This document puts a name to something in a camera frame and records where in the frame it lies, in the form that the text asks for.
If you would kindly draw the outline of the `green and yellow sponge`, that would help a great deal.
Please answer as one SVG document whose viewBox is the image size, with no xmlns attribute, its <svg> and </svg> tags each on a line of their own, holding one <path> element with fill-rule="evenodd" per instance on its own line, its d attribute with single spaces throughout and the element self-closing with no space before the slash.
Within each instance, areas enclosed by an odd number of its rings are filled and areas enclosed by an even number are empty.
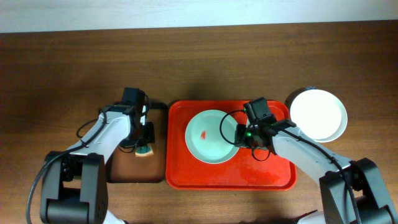
<svg viewBox="0 0 398 224">
<path fill-rule="evenodd" d="M 152 150 L 152 147 L 147 145 L 147 146 L 137 147 L 135 150 L 135 155 L 136 157 L 149 157 L 153 156 L 154 152 Z"/>
</svg>

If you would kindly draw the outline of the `light green plate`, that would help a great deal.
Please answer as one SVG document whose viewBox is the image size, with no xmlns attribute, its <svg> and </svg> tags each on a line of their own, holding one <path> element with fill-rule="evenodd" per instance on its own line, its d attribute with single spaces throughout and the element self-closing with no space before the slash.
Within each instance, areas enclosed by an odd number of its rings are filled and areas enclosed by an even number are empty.
<svg viewBox="0 0 398 224">
<path fill-rule="evenodd" d="M 239 147 L 234 145 L 237 121 L 224 111 L 206 110 L 195 115 L 185 130 L 190 153 L 207 164 L 220 164 L 232 159 Z"/>
</svg>

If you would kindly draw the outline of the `white plate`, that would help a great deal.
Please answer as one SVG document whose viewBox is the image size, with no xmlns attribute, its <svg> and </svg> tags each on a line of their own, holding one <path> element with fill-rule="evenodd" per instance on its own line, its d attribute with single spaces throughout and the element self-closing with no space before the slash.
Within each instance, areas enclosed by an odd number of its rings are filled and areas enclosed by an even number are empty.
<svg viewBox="0 0 398 224">
<path fill-rule="evenodd" d="M 305 89 L 289 105 L 290 118 L 316 142 L 338 139 L 348 125 L 344 104 L 334 94 L 320 89 Z"/>
</svg>

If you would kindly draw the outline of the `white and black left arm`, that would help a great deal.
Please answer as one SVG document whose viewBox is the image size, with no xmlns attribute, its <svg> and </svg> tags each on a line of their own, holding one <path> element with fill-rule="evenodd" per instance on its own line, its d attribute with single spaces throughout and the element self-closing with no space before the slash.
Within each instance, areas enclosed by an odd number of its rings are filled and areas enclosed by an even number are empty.
<svg viewBox="0 0 398 224">
<path fill-rule="evenodd" d="M 106 163 L 118 147 L 151 152 L 149 106 L 116 103 L 101 108 L 93 127 L 66 151 L 52 151 L 35 181 L 42 182 L 43 223 L 123 223 L 108 208 Z"/>
</svg>

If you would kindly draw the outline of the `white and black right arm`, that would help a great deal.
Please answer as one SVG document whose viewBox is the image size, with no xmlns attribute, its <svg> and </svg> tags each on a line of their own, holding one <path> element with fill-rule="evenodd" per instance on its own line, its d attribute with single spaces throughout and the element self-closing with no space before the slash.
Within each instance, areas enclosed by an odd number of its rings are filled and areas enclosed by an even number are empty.
<svg viewBox="0 0 398 224">
<path fill-rule="evenodd" d="M 341 156 L 306 136 L 288 119 L 237 126 L 236 145 L 287 159 L 319 187 L 323 209 L 297 223 L 397 223 L 397 212 L 377 165 Z"/>
</svg>

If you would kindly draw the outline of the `brown tray with black rim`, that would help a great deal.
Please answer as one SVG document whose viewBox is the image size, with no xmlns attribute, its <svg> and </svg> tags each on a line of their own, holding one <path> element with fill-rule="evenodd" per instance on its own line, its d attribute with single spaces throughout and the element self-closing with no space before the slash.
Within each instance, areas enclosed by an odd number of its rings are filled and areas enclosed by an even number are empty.
<svg viewBox="0 0 398 224">
<path fill-rule="evenodd" d="M 154 124 L 153 154 L 137 156 L 130 149 L 115 149 L 106 164 L 109 183 L 157 183 L 165 178 L 168 106 L 155 102 L 147 120 Z"/>
</svg>

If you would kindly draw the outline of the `red plastic tray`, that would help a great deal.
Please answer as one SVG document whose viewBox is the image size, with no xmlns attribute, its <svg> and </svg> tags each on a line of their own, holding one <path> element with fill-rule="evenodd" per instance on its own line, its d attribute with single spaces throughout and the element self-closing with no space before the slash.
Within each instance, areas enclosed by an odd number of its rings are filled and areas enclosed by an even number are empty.
<svg viewBox="0 0 398 224">
<path fill-rule="evenodd" d="M 180 100 L 169 108 L 165 178 L 175 189 L 289 190 L 297 181 L 294 164 L 266 151 L 240 149 L 230 160 L 207 164 L 189 152 L 185 130 L 205 110 L 226 113 L 243 108 L 245 100 Z"/>
</svg>

